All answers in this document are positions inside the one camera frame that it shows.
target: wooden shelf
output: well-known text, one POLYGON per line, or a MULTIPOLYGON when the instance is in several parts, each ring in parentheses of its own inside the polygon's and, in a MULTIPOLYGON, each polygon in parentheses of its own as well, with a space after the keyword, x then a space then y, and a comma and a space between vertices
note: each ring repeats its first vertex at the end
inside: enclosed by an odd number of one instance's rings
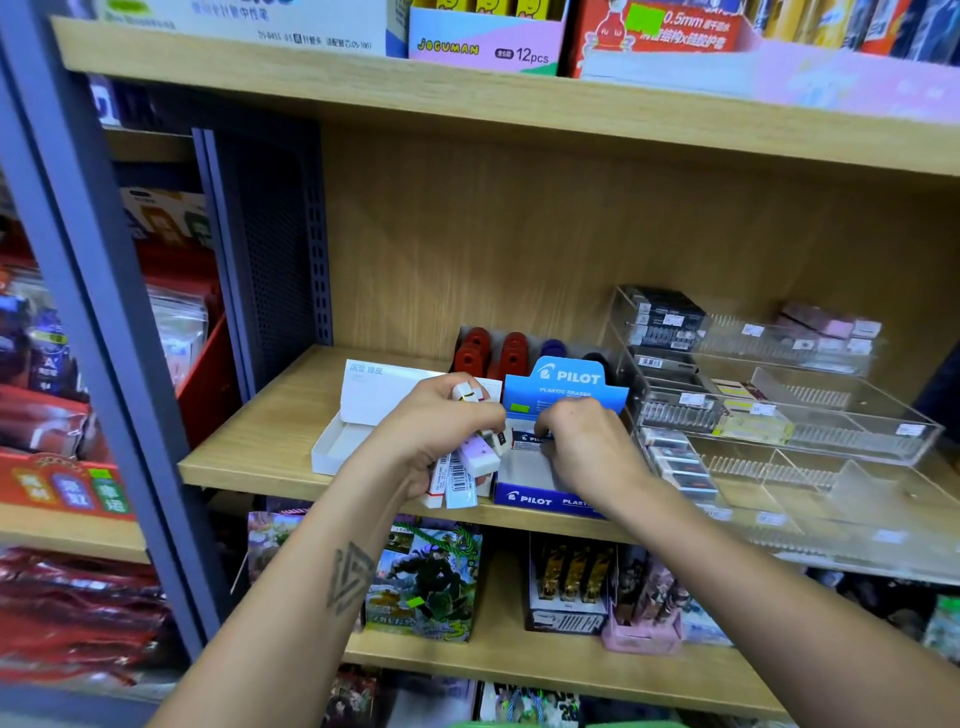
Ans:
POLYGON ((960 175, 960 127, 433 63, 301 51, 53 18, 73 71, 242 95, 311 116, 344 108, 960 175))
POLYGON ((641 656, 609 652, 596 637, 527 632, 515 556, 496 552, 485 572, 469 642, 438 643, 366 630, 350 636, 345 662, 737 716, 784 716, 777 699, 732 647, 687 644, 677 655, 641 656))
POLYGON ((104 129, 113 161, 197 163, 193 140, 172 133, 104 129))
POLYGON ((147 544, 136 522, 45 508, 0 503, 0 544, 150 563, 147 544))
MULTIPOLYGON (((339 347, 313 347, 180 462, 184 482, 205 488, 316 500, 332 478, 310 466, 310 449, 340 409, 347 359, 444 372, 449 362, 339 347)), ((428 509, 418 501, 404 513, 504 528, 631 543, 608 521, 493 505, 428 509)))

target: yellow cartoon character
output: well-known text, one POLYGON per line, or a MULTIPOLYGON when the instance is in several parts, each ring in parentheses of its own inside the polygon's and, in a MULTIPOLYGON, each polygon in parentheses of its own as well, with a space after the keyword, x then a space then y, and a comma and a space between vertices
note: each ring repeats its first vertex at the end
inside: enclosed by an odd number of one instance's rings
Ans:
POLYGON ((534 20, 546 20, 550 0, 516 0, 516 16, 531 17, 534 20))
POLYGON ((439 11, 473 12, 474 0, 437 0, 439 11))
POLYGON ((477 12, 487 15, 509 15, 510 0, 477 0, 477 12))

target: white pen box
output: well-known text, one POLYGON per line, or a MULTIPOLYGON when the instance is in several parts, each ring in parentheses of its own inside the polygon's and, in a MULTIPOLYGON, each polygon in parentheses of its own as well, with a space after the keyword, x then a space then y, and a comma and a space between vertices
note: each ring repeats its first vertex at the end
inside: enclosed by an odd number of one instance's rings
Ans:
MULTIPOLYGON (((441 374, 443 372, 348 359, 340 390, 340 411, 310 451, 313 472, 335 475, 373 428, 410 394, 417 382, 441 374)), ((500 401, 503 382, 496 379, 478 381, 491 400, 500 401)))

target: clear plastic tray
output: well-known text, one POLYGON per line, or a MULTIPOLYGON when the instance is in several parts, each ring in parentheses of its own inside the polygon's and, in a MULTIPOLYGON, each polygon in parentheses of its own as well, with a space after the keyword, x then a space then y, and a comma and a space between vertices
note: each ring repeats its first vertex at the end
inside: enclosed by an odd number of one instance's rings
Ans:
POLYGON ((918 470, 689 440, 718 490, 697 505, 751 542, 811 565, 960 583, 960 501, 918 470))
MULTIPOLYGON (((611 329, 605 343, 613 350, 611 329)), ((630 388, 627 412, 635 425, 896 465, 915 465, 943 431, 857 377, 702 353, 659 355, 672 357, 671 364, 684 358, 697 374, 674 374, 650 361, 650 352, 625 347, 616 375, 630 388), (752 392, 731 394, 717 380, 747 383, 752 392)))
POLYGON ((738 316, 710 316, 710 326, 699 332, 694 351, 749 361, 866 376, 879 342, 831 339, 799 326, 751 323, 738 316))

